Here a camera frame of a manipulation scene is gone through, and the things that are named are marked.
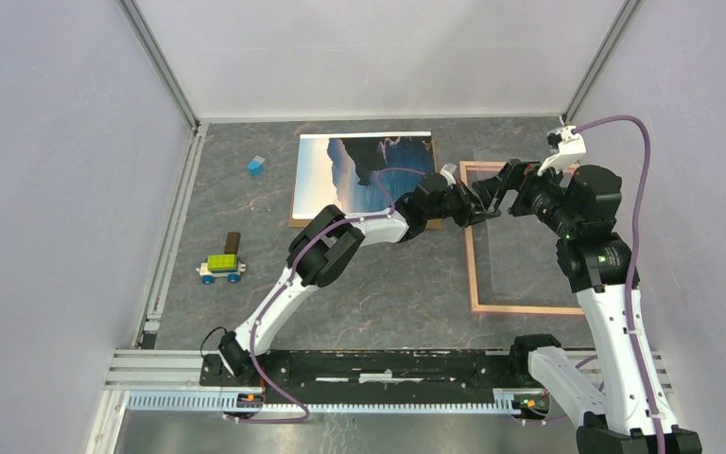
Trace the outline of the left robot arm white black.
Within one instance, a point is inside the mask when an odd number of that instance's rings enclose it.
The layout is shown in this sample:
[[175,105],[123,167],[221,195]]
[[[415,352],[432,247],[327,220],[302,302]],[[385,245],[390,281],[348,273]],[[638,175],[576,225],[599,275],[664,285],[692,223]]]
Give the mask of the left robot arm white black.
[[452,219],[468,227],[499,215],[504,197],[499,178],[472,184],[442,170],[422,177],[418,185],[377,212],[352,216],[330,204],[292,240],[285,267],[276,284],[217,348],[222,371],[236,385],[258,376],[258,356],[265,353],[301,303],[319,288],[333,284],[360,248],[409,241],[433,219]]

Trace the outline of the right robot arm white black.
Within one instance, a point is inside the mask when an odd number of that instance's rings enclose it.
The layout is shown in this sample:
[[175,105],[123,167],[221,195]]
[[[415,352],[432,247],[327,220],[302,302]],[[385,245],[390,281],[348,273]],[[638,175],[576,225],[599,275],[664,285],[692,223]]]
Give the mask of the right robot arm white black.
[[594,339],[604,388],[599,390],[560,347],[514,354],[510,378],[540,382],[576,428],[581,453],[700,453],[697,432],[681,428],[656,374],[640,310],[636,251],[614,230],[622,180],[611,170],[579,166],[567,186],[562,172],[512,160],[472,188],[489,218],[506,194],[508,213],[534,216],[557,237],[558,265]]

